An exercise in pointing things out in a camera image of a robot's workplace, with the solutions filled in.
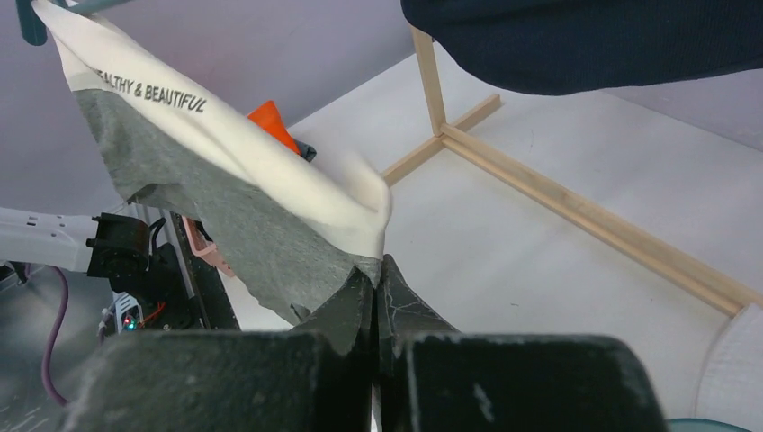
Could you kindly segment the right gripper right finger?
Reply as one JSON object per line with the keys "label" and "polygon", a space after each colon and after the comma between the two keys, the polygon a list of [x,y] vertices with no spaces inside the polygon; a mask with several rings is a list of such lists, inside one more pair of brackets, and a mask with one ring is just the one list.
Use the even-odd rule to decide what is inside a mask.
{"label": "right gripper right finger", "polygon": [[400,411],[396,380],[403,373],[396,370],[396,362],[404,337],[456,330],[409,287],[393,256],[386,254],[376,288],[376,426],[380,431],[392,431]]}

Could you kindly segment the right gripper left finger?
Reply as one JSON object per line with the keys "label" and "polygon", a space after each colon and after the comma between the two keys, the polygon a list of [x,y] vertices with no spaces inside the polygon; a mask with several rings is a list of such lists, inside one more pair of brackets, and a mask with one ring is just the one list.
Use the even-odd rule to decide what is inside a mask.
{"label": "right gripper left finger", "polygon": [[316,342],[310,431],[369,431],[372,419],[373,284],[354,269],[295,330]]}

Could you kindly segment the grey underwear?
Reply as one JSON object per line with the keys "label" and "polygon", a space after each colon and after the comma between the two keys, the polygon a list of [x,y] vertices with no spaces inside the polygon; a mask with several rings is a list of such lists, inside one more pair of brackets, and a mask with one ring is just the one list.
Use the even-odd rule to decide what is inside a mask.
{"label": "grey underwear", "polygon": [[103,17],[31,6],[123,200],[200,221],[250,294],[293,324],[353,271],[379,283],[391,194],[374,168],[349,158],[336,184]]}

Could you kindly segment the navy cream-band underwear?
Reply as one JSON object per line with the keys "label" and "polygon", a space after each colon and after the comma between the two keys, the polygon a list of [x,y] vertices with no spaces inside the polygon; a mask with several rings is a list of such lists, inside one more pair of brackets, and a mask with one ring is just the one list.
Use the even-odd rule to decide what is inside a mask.
{"label": "navy cream-band underwear", "polygon": [[759,69],[749,1],[405,1],[467,73],[528,95],[652,86]]}

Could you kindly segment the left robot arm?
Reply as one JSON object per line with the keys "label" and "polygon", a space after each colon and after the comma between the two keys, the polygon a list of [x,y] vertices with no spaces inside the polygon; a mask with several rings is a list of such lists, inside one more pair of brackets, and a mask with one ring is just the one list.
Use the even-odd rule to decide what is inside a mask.
{"label": "left robot arm", "polygon": [[3,208],[1,261],[54,266],[91,277],[144,274],[166,220],[119,214],[57,215]]}

